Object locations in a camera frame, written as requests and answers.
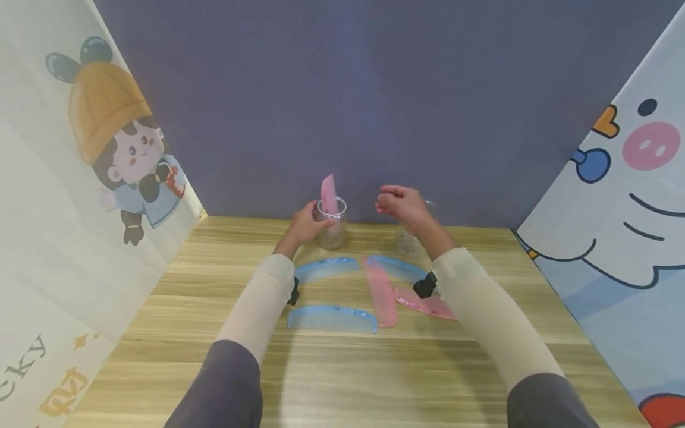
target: clear plastic cup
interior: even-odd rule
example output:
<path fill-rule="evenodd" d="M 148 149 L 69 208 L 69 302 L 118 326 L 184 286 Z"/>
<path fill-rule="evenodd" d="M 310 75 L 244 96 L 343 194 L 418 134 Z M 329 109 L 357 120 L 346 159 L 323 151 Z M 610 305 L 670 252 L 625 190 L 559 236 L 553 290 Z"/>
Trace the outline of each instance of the clear plastic cup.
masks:
<path fill-rule="evenodd" d="M 433 216 L 436 220 L 438 219 L 438 206 L 435 204 L 435 202 L 431 201 L 430 199 L 425 199 L 425 204 L 426 208 L 428 209 L 428 212 L 430 215 Z M 407 229 L 405 229 L 402 225 L 398 225 L 399 232 L 397 234 L 397 250 L 400 254 L 403 255 L 418 255 L 423 252 L 423 247 L 421 246 L 421 243 L 419 242 L 419 239 L 407 232 Z"/>
<path fill-rule="evenodd" d="M 316 211 L 314 218 L 316 221 L 327 220 L 332 218 L 337 221 L 328 229 L 324 229 L 316 236 L 316 241 L 321 248 L 325 250 L 337 250 L 345 245 L 347 240 L 347 203 L 341 197 L 338 197 L 338 212 L 336 214 L 327 214 L 321 207 L 321 200 L 316 203 Z"/>

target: blue comb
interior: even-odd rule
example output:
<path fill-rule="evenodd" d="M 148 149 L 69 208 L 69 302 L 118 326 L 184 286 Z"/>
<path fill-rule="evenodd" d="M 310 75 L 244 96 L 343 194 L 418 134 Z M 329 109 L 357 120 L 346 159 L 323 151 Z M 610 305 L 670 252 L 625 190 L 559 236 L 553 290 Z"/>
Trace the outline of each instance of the blue comb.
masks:
<path fill-rule="evenodd" d="M 376 317 L 347 306 L 314 305 L 295 309 L 288 315 L 289 329 L 378 332 Z"/>
<path fill-rule="evenodd" d="M 295 268 L 295 277 L 299 279 L 300 285 L 317 279 L 339 275 L 353 270 L 360 270 L 359 262 L 352 257 L 336 257 L 334 259 L 323 259 L 310 262 Z"/>
<path fill-rule="evenodd" d="M 370 255 L 368 260 L 376 260 L 388 275 L 410 284 L 420 281 L 428 275 L 428 272 L 418 266 L 385 255 Z"/>

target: purple wall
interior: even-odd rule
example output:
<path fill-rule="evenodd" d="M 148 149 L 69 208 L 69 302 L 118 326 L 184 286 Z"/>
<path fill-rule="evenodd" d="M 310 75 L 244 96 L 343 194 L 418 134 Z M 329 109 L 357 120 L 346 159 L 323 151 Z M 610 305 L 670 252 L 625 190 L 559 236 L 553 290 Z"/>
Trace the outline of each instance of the purple wall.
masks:
<path fill-rule="evenodd" d="M 416 186 L 514 227 L 682 0 L 97 1 L 209 214 Z"/>

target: cartoon character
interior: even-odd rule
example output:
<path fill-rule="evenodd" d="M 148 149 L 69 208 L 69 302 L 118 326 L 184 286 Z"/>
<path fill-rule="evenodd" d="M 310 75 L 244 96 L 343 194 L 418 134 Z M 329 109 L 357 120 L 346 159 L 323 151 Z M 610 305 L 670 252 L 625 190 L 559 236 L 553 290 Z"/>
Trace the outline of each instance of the cartoon character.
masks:
<path fill-rule="evenodd" d="M 632 288 L 685 267 L 685 153 L 674 125 L 685 94 L 659 89 L 661 77 L 644 88 L 659 99 L 619 95 L 621 107 L 609 106 L 516 231 L 532 257 L 583 260 Z"/>
<path fill-rule="evenodd" d="M 81 47 L 81 64 L 61 53 L 45 58 L 48 71 L 73 84 L 69 119 L 85 163 L 103 184 L 100 202 L 121 211 L 123 240 L 145 235 L 142 216 L 161 225 L 183 197 L 186 176 L 166 152 L 164 135 L 129 73 L 111 64 L 112 49 L 99 37 Z"/>
<path fill-rule="evenodd" d="M 655 394 L 640 403 L 639 408 L 652 428 L 685 428 L 685 396 Z"/>

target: wooden table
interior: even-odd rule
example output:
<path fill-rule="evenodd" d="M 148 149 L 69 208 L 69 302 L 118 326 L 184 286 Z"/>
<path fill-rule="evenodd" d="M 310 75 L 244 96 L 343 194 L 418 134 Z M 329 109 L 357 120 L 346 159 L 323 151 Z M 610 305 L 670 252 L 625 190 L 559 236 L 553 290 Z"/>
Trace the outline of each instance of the wooden table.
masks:
<path fill-rule="evenodd" d="M 287 225 L 202 218 L 67 427 L 161 427 L 254 268 Z M 398 256 L 396 226 L 349 224 L 348 231 L 343 249 L 328 252 L 310 244 L 295 264 L 339 255 Z M 450 232 L 523 308 L 602 427 L 648 426 L 511 231 Z M 427 258 L 408 261 L 430 266 Z M 310 304 L 372 310 L 362 271 L 303 285 L 297 305 Z M 288 330 L 286 308 L 262 367 L 262 426 L 505 427 L 504 386 L 459 322 L 397 310 L 396 327 L 370 336 Z"/>

